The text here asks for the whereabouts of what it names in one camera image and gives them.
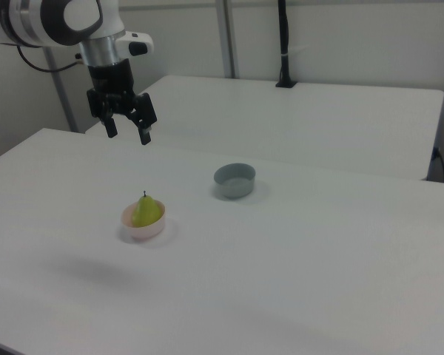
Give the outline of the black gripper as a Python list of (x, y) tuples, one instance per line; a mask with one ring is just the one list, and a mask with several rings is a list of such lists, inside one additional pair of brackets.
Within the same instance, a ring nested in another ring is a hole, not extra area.
[(151, 142), (150, 131), (157, 116), (148, 93), (136, 95), (129, 61), (106, 67), (88, 67), (93, 88), (87, 91), (91, 115), (104, 125), (107, 136), (117, 134), (113, 113), (128, 115), (137, 129), (142, 145)]

